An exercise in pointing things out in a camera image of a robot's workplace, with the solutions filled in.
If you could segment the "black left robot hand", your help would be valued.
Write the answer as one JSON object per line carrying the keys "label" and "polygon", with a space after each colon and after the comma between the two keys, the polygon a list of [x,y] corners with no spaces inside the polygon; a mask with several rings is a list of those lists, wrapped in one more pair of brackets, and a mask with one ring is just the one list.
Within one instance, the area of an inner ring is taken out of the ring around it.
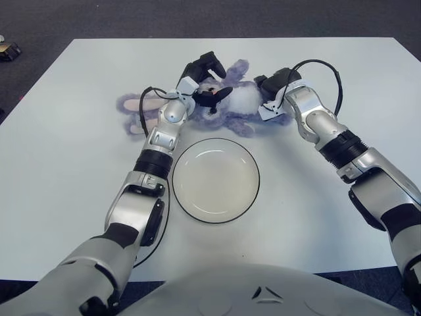
{"label": "black left robot hand", "polygon": [[[213,51],[205,53],[196,61],[188,63],[184,68],[180,79],[188,76],[194,82],[199,84],[207,78],[214,79],[209,70],[213,71],[221,79],[226,77],[226,71],[221,62],[216,58]],[[194,92],[188,93],[188,95],[191,95],[193,100],[199,106],[209,108],[209,113],[213,115],[217,113],[217,104],[229,96],[232,91],[232,87],[220,88],[217,91],[206,90],[202,92],[196,89]]]}

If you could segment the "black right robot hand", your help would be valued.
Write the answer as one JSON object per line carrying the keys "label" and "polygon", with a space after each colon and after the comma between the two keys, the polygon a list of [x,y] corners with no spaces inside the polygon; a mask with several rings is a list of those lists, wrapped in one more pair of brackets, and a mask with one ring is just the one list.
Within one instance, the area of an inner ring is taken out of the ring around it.
{"label": "black right robot hand", "polygon": [[300,79],[301,75],[296,70],[282,68],[270,77],[260,75],[255,77],[253,80],[262,94],[263,100],[273,101],[275,100],[277,93],[282,88]]}

